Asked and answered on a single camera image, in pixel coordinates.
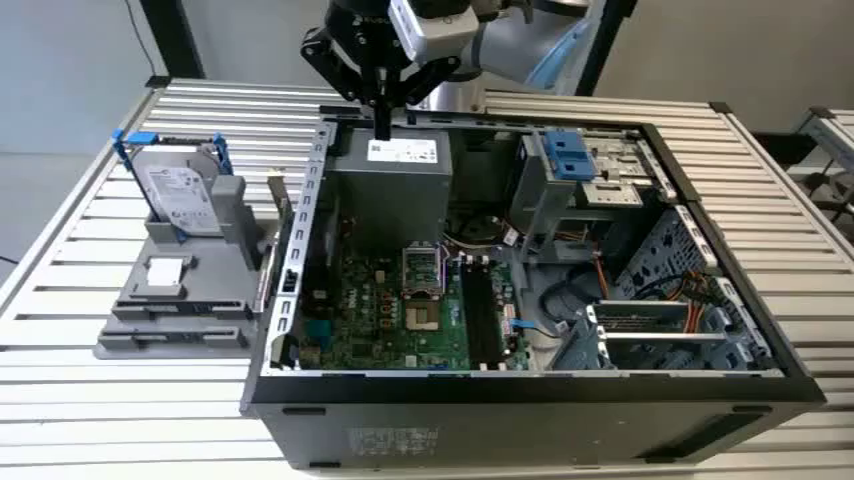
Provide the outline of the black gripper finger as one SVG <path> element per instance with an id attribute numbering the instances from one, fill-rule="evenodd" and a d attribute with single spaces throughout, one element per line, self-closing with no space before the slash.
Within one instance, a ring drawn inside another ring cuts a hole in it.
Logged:
<path id="1" fill-rule="evenodd" d="M 391 138 L 393 111 L 418 104 L 449 79 L 461 66 L 459 57 L 443 57 L 429 61 L 406 79 L 401 69 L 389 69 L 382 97 L 382 138 Z"/>
<path id="2" fill-rule="evenodd" d="M 323 79 L 349 101 L 358 100 L 371 109 L 374 138 L 382 138 L 382 99 L 378 67 L 369 52 L 367 37 L 326 27 L 313 28 L 302 41 L 301 55 Z"/>

